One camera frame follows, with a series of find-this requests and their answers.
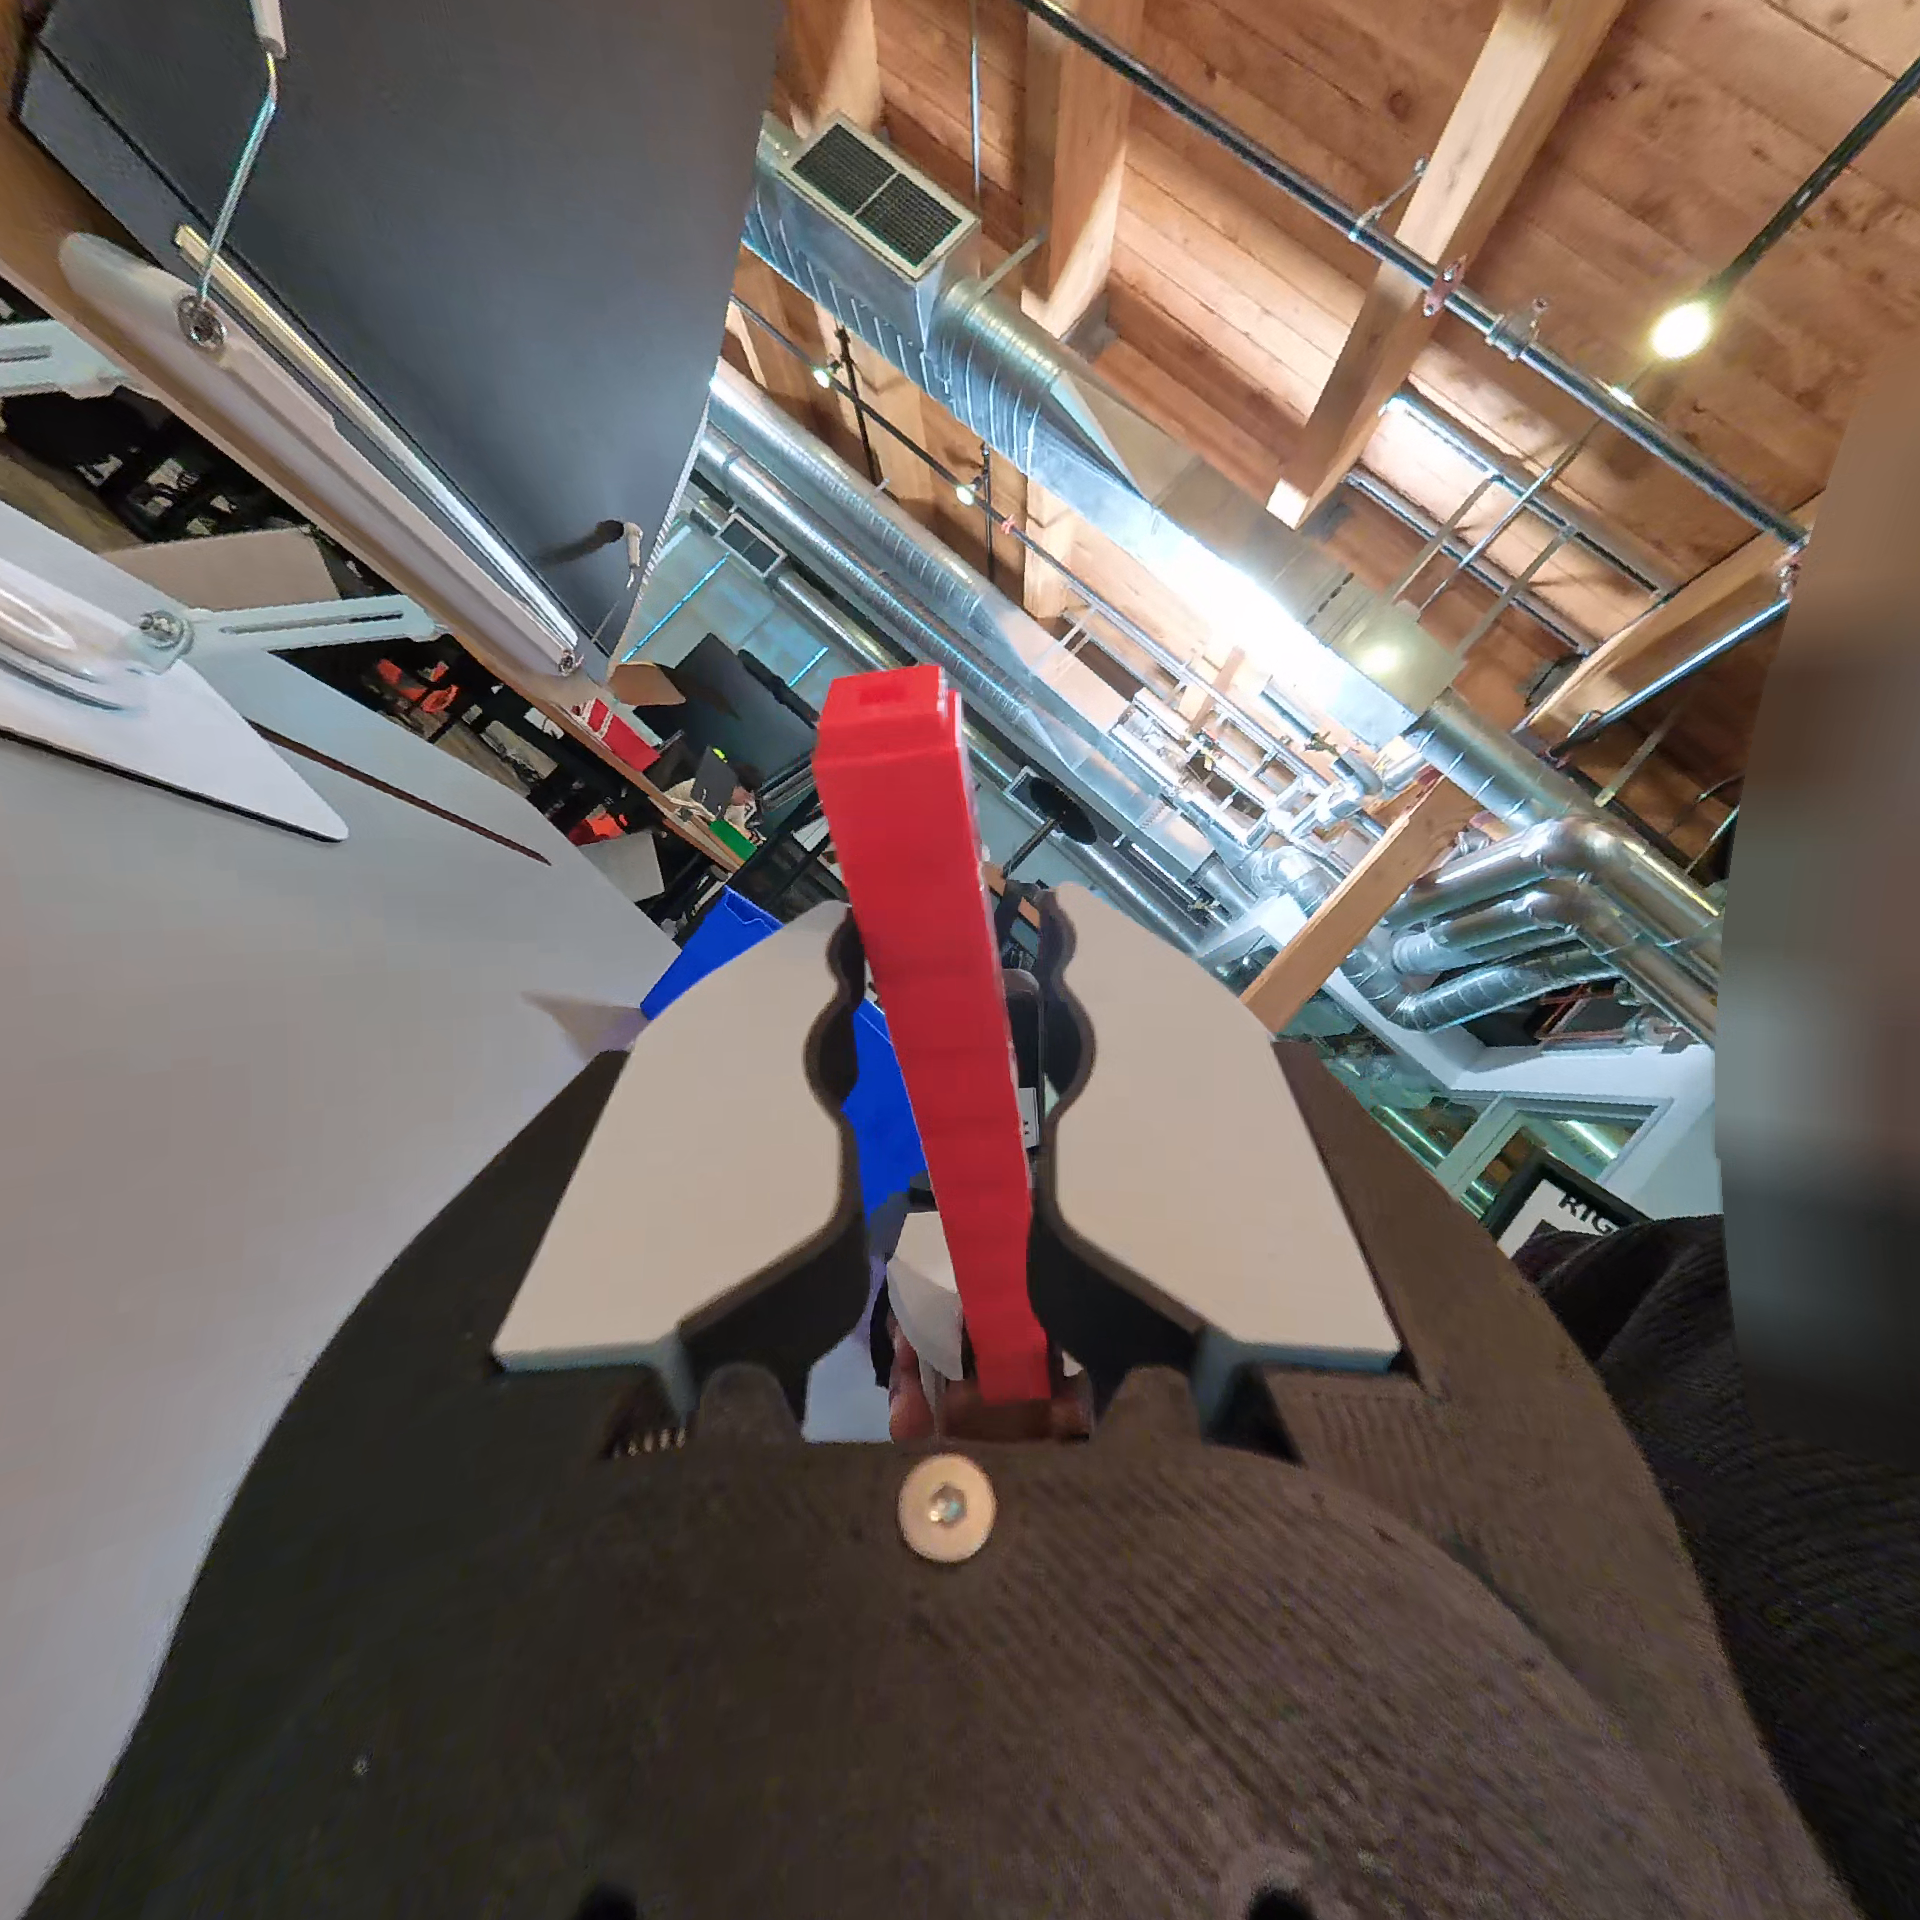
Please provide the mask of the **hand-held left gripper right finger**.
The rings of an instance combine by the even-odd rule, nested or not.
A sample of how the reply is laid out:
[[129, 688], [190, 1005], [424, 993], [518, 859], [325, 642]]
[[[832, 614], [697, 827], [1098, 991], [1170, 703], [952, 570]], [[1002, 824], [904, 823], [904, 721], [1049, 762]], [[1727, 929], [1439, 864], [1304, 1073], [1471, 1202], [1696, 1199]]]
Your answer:
[[1386, 1376], [1400, 1333], [1260, 1017], [1081, 883], [1039, 907], [1039, 993], [1030, 1304], [1094, 1407], [1143, 1368], [1201, 1423], [1253, 1368]]

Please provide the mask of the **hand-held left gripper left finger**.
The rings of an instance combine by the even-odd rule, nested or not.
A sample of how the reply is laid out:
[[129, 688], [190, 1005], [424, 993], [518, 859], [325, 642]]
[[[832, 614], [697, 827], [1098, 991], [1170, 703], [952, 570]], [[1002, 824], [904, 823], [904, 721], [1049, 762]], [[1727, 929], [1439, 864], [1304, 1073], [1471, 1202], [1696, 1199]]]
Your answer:
[[821, 902], [637, 1035], [506, 1306], [506, 1373], [649, 1368], [687, 1417], [728, 1363], [796, 1417], [868, 1301], [854, 1011], [865, 958]]

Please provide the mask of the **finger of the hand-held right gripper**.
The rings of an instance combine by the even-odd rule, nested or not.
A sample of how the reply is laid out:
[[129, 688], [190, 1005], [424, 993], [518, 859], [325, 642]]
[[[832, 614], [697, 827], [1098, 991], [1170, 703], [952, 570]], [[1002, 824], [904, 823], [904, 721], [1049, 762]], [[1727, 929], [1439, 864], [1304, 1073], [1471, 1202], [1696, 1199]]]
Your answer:
[[896, 1251], [887, 1263], [889, 1304], [924, 1373], [967, 1377], [967, 1322], [945, 1251]]

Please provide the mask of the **blue bin with marker sticker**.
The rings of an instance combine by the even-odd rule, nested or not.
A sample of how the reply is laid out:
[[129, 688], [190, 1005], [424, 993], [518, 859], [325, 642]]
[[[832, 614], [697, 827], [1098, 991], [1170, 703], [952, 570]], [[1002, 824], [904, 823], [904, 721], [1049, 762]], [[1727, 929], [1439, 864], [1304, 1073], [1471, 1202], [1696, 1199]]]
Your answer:
[[[639, 1014], [660, 1017], [689, 986], [778, 927], [781, 920], [772, 912], [738, 889], [721, 887], [684, 939], [678, 958], [641, 999]], [[854, 1010], [854, 1086], [845, 1115], [854, 1134], [861, 1206], [865, 1215], [876, 1215], [920, 1176], [925, 1153], [887, 1021], [872, 999], [864, 999]]]

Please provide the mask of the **red snap cube stick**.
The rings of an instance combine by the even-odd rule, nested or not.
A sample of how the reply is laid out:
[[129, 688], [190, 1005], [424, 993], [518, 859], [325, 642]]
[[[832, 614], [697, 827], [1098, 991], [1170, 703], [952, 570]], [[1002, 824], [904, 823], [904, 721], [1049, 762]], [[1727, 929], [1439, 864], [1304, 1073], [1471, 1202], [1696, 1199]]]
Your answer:
[[962, 705], [937, 665], [829, 686], [814, 774], [896, 1047], [973, 1368], [925, 1384], [941, 1438], [1071, 1429], [1025, 1296], [1032, 1184]]

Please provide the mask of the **person's right hand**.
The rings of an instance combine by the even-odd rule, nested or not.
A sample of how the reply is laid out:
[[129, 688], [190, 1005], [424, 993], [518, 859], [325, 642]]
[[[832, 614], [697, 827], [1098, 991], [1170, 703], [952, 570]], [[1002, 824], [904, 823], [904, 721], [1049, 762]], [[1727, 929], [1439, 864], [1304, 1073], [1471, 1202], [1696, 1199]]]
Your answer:
[[967, 1379], [951, 1379], [924, 1360], [900, 1327], [893, 1306], [885, 1312], [882, 1322], [892, 1341], [887, 1419], [893, 1441], [904, 1446], [944, 1438], [962, 1409], [959, 1386]]

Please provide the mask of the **framed marker sign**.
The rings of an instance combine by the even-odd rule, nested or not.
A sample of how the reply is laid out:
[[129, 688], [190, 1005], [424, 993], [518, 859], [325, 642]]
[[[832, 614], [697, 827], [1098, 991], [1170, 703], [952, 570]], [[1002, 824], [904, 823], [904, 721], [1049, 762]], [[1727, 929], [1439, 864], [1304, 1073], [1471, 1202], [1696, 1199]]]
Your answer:
[[1480, 1225], [1511, 1259], [1540, 1233], [1601, 1239], [1648, 1215], [1594, 1179], [1546, 1153], [1530, 1153], [1497, 1191]]

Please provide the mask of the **long wooden desk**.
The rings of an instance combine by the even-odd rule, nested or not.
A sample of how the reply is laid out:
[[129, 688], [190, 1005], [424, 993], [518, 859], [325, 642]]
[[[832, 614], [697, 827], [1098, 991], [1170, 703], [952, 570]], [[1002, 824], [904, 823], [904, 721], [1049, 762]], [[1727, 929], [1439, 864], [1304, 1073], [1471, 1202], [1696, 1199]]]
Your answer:
[[728, 837], [697, 801], [669, 797], [697, 769], [678, 730], [660, 735], [625, 705], [658, 733], [660, 754], [652, 761], [618, 755], [574, 715], [581, 702], [617, 703], [598, 686], [569, 681], [559, 689], [529, 693], [450, 638], [430, 642], [430, 649], [430, 702], [444, 697], [441, 715], [450, 725], [511, 761], [527, 781], [529, 800], [552, 824], [581, 837], [590, 819], [609, 818], [631, 832], [660, 829], [721, 875], [745, 864], [751, 842]]

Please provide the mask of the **black computer monitor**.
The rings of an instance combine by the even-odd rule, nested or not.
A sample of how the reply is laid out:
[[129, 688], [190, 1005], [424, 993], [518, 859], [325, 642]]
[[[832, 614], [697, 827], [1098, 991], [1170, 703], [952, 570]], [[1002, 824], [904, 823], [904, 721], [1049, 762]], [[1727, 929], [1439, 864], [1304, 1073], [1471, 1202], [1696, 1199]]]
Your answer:
[[766, 774], [814, 751], [815, 721], [720, 638], [702, 638], [680, 661], [662, 665], [662, 673], [680, 694], [669, 715], [689, 751], [720, 751]]

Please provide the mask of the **white document stand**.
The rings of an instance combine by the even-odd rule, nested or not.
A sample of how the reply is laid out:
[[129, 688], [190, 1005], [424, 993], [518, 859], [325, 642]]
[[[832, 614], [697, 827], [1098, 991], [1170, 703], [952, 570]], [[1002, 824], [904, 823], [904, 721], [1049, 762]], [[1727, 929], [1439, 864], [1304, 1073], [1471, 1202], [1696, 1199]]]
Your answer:
[[338, 544], [404, 587], [346, 608], [207, 611], [151, 587], [54, 526], [5, 504], [5, 741], [200, 800], [325, 842], [344, 819], [207, 679], [276, 645], [445, 631], [487, 655], [569, 735], [613, 713], [592, 642], [391, 418], [239, 271], [232, 208], [271, 127], [286, 63], [278, 5], [244, 43], [263, 95], [213, 235], [182, 237], [191, 278], [153, 265], [13, 121], [24, 14], [5, 5], [5, 281], [42, 320], [5, 323], [5, 395], [104, 395], [126, 381], [252, 463]]

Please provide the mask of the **vent grille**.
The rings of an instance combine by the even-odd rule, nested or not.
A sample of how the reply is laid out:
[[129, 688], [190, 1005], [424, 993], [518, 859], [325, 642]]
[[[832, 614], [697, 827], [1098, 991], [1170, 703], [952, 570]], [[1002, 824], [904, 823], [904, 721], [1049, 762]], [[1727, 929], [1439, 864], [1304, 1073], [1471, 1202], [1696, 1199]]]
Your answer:
[[778, 171], [906, 281], [968, 255], [980, 235], [970, 208], [841, 112], [781, 160]]

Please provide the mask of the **silver duct with elbow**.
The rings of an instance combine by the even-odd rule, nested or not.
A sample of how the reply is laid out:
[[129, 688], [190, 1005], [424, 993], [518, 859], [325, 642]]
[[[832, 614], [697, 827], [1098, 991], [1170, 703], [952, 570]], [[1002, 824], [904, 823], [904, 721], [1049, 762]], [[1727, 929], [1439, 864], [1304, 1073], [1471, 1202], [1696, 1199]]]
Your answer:
[[1338, 969], [1357, 997], [1438, 1030], [1616, 975], [1717, 1041], [1720, 907], [1696, 880], [1453, 693], [1405, 741], [1509, 834], [1407, 887]]

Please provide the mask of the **large silver ventilation duct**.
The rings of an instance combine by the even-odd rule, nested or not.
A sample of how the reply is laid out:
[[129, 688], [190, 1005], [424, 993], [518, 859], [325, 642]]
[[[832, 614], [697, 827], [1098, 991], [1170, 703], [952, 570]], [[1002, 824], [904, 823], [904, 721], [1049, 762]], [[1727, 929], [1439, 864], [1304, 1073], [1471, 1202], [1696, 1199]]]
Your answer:
[[764, 114], [748, 247], [1150, 570], [1248, 663], [1380, 746], [1453, 693], [1458, 661], [1320, 544], [1151, 423], [968, 255], [909, 281], [789, 183], [809, 135]]

